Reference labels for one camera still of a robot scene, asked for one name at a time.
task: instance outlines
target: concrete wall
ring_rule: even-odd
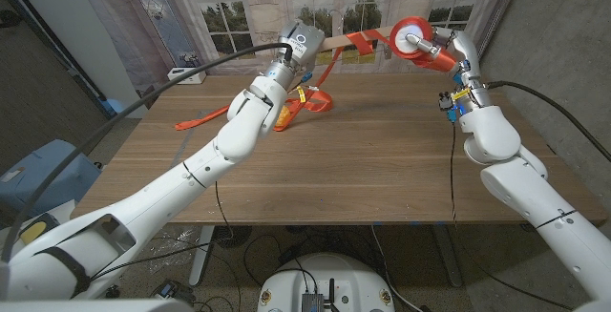
[[[139,97],[89,0],[30,0],[68,51],[120,112]],[[131,117],[143,117],[146,108]]]
[[[611,150],[609,6],[611,0],[513,0],[482,58],[482,71],[491,80],[547,94]],[[503,89],[611,211],[611,163],[555,109],[522,91]]]

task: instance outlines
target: wooden table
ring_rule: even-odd
[[[117,202],[180,163],[215,136],[226,117],[192,131],[174,124],[231,102],[252,76],[208,76],[199,86],[162,95],[108,164],[73,217]],[[437,95],[453,86],[438,74],[336,74],[323,85],[335,108],[303,110],[291,126],[260,140],[255,154],[219,181],[232,224],[371,224],[452,221],[452,124]],[[595,197],[546,145],[500,91],[494,102],[522,143],[548,167],[551,184],[595,223],[607,215]],[[479,179],[481,166],[462,151],[457,129],[454,159],[456,216],[460,222],[519,222]],[[214,189],[173,222],[222,224]]]

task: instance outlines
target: table leg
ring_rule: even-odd
[[[214,233],[214,226],[202,226],[200,239],[198,239],[198,244],[209,243],[212,240],[212,234]],[[192,286],[200,283],[201,274],[203,273],[203,266],[206,264],[206,260],[208,258],[208,249],[209,246],[202,246],[200,249],[205,251],[196,251],[195,257],[193,258],[193,266],[191,267],[191,275],[189,276],[189,284]]]
[[[458,261],[456,260],[456,253],[452,246],[448,227],[446,227],[446,225],[433,225],[432,232],[435,235],[435,241],[439,247],[443,265],[448,272],[448,281],[454,287],[462,286],[462,275],[458,268]]]

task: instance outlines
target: red tape roll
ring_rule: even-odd
[[[392,51],[399,57],[404,58],[404,59],[415,59],[421,55],[425,55],[425,52],[422,52],[421,50],[416,50],[414,52],[409,52],[409,53],[405,53],[405,52],[401,52],[398,48],[397,45],[394,43],[394,39],[397,36],[397,33],[404,27],[409,26],[409,25],[416,25],[418,28],[420,28],[420,30],[422,31],[422,37],[425,40],[428,41],[432,41],[432,27],[431,24],[429,24],[429,22],[425,19],[423,19],[422,17],[419,16],[410,16],[410,17],[406,17],[403,20],[397,22],[396,25],[394,25],[394,27],[392,28],[392,31],[390,32],[390,48],[392,49]]]

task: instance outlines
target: gray wall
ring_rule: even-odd
[[[515,81],[547,94],[611,150],[609,6],[611,0],[513,0],[482,58],[482,71],[491,80]],[[611,163],[555,109],[527,93],[503,89],[611,211]]]
[[[12,10],[7,0],[0,10]],[[78,145],[106,122],[25,22],[0,29],[0,73],[0,175],[56,138]]]
[[[139,97],[89,0],[30,0],[97,87],[120,112]],[[140,107],[130,117],[143,117]]]

